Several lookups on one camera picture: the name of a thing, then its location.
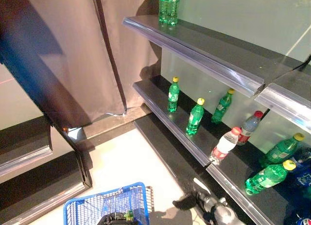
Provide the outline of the dark left robot hand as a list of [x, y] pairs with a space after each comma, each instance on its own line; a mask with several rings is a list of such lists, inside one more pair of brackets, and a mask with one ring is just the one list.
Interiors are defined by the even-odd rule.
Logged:
[[97, 225], [141, 225], [141, 222], [134, 218], [134, 212], [132, 210], [126, 213], [113, 212], [100, 218]]

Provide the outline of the dark right robot hand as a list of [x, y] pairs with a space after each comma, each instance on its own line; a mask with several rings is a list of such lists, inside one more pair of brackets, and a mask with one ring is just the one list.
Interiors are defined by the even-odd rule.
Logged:
[[216, 203], [215, 198], [206, 190], [193, 190], [173, 201], [173, 205], [179, 210], [195, 208], [200, 214], [210, 212]]

